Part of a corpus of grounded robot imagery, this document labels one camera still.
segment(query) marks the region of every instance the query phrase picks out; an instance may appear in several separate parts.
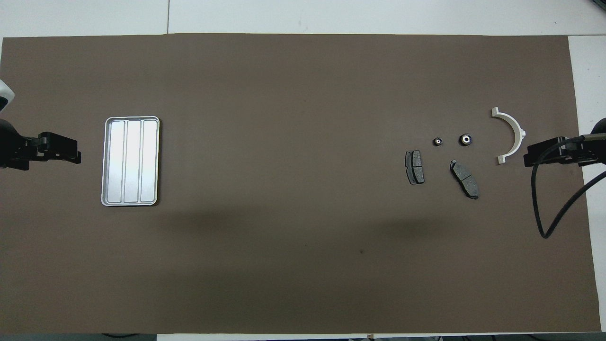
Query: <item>gray tray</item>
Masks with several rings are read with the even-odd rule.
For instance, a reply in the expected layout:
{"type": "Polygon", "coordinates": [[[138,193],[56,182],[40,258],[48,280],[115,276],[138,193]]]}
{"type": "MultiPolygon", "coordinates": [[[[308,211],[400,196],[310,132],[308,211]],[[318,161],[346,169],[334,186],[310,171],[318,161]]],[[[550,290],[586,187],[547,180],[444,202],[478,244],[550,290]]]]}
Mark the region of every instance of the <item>gray tray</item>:
{"type": "Polygon", "coordinates": [[[105,121],[101,203],[150,206],[158,199],[160,119],[110,117],[105,121]]]}

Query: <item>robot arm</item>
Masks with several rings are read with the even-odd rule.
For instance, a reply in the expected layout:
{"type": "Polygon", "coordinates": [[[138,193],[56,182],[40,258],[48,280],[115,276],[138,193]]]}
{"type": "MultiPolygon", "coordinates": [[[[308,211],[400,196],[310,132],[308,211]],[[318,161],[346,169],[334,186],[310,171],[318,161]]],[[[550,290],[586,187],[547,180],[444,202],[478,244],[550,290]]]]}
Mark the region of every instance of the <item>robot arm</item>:
{"type": "Polygon", "coordinates": [[[536,172],[539,165],[544,163],[576,163],[579,166],[594,163],[606,164],[606,118],[601,119],[595,125],[591,134],[573,138],[556,137],[528,146],[528,153],[524,155],[524,164],[526,167],[533,168],[530,177],[530,189],[532,191],[534,219],[536,220],[541,237],[547,239],[551,236],[570,206],[589,188],[606,178],[606,172],[601,173],[576,191],[560,209],[547,231],[545,231],[541,222],[541,216],[539,215],[539,204],[536,195],[536,172]]]}
{"type": "MultiPolygon", "coordinates": [[[[0,112],[15,98],[15,93],[0,80],[0,112]]],[[[51,132],[38,137],[21,136],[9,122],[0,119],[0,168],[27,171],[30,161],[64,160],[81,163],[78,142],[51,132]]]]}

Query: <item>black cable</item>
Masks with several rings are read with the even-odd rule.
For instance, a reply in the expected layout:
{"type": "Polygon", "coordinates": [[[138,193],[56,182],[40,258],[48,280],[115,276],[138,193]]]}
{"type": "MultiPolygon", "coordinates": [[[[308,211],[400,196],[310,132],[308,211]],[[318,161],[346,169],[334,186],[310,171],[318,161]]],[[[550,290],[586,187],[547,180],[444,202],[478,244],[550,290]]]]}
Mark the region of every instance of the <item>black cable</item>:
{"type": "Polygon", "coordinates": [[[568,201],[566,202],[566,204],[564,204],[562,209],[560,209],[560,211],[558,212],[556,217],[553,219],[553,222],[549,226],[549,229],[547,229],[547,232],[545,232],[543,230],[543,224],[541,223],[541,216],[539,215],[539,204],[537,203],[537,198],[536,198],[536,172],[539,168],[539,165],[543,162],[543,160],[549,153],[556,150],[557,148],[560,148],[561,146],[563,146],[567,143],[583,142],[584,140],[585,140],[584,136],[579,136],[579,137],[568,138],[564,141],[554,144],[553,146],[547,148],[543,153],[541,153],[539,155],[539,157],[537,158],[537,160],[532,168],[532,176],[530,178],[530,187],[532,190],[532,206],[534,209],[534,219],[536,220],[536,225],[539,228],[539,233],[541,234],[541,237],[543,237],[545,239],[547,239],[547,238],[549,238],[549,236],[551,236],[551,234],[553,233],[553,230],[555,230],[556,226],[558,225],[558,223],[560,222],[560,220],[562,219],[562,217],[564,216],[566,211],[568,211],[570,206],[572,206],[572,204],[581,195],[583,195],[583,193],[585,193],[589,188],[591,188],[593,185],[598,183],[598,181],[600,181],[606,177],[606,172],[601,173],[600,175],[598,175],[597,177],[595,177],[594,179],[589,181],[587,184],[585,184],[585,186],[581,187],[580,190],[578,190],[572,197],[570,197],[570,199],[568,199],[568,201]]]}
{"type": "Polygon", "coordinates": [[[139,334],[112,335],[112,334],[106,334],[106,333],[102,333],[102,334],[105,335],[105,336],[107,336],[107,337],[112,337],[114,339],[123,339],[125,337],[131,337],[131,336],[139,335],[139,334]]]}
{"type": "Polygon", "coordinates": [[[547,339],[542,339],[540,337],[536,337],[536,336],[534,336],[532,334],[526,334],[526,336],[528,336],[528,337],[530,337],[532,339],[535,339],[537,341],[551,341],[551,340],[547,340],[547,339]]]}
{"type": "MultiPolygon", "coordinates": [[[[471,341],[471,337],[469,336],[461,336],[461,338],[463,339],[463,341],[471,341]]],[[[496,336],[491,335],[490,338],[492,339],[492,341],[496,341],[496,336]]]]}

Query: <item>black nut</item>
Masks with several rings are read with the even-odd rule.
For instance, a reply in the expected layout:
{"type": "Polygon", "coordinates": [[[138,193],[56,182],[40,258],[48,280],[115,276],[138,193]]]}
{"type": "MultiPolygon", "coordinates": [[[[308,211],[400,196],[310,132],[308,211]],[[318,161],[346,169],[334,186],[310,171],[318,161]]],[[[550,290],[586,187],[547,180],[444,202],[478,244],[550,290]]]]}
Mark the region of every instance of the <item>black nut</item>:
{"type": "Polygon", "coordinates": [[[471,135],[463,134],[459,136],[459,143],[461,146],[469,146],[473,141],[471,140],[471,135]]]}

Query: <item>brown mat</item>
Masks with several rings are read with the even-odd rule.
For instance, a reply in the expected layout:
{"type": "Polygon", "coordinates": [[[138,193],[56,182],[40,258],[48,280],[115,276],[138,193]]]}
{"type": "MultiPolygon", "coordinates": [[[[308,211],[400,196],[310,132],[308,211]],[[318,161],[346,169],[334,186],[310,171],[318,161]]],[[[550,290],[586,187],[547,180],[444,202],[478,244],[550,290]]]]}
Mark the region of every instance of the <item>brown mat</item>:
{"type": "MultiPolygon", "coordinates": [[[[83,155],[0,170],[3,333],[600,328],[585,199],[541,239],[522,162],[578,134],[566,37],[8,38],[2,52],[4,118],[83,155]],[[502,165],[513,134],[493,106],[528,133],[502,165]],[[100,202],[104,122],[127,115],[162,120],[155,207],[100,202]],[[412,149],[422,185],[406,179],[412,149]]],[[[580,186],[576,166],[540,169],[545,220],[580,186]]]]}

